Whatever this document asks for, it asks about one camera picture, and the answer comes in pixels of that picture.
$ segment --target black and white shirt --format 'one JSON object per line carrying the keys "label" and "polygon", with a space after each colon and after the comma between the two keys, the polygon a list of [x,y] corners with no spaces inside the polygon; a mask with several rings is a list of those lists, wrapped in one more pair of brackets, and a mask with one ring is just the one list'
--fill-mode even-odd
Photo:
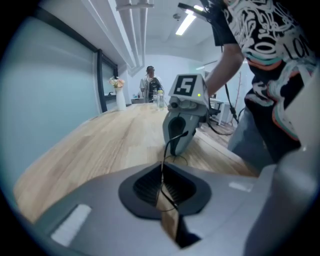
{"label": "black and white shirt", "polygon": [[277,162],[300,147],[285,109],[305,86],[316,57],[300,25],[276,0],[201,0],[222,44],[238,43],[254,73],[245,104]]}

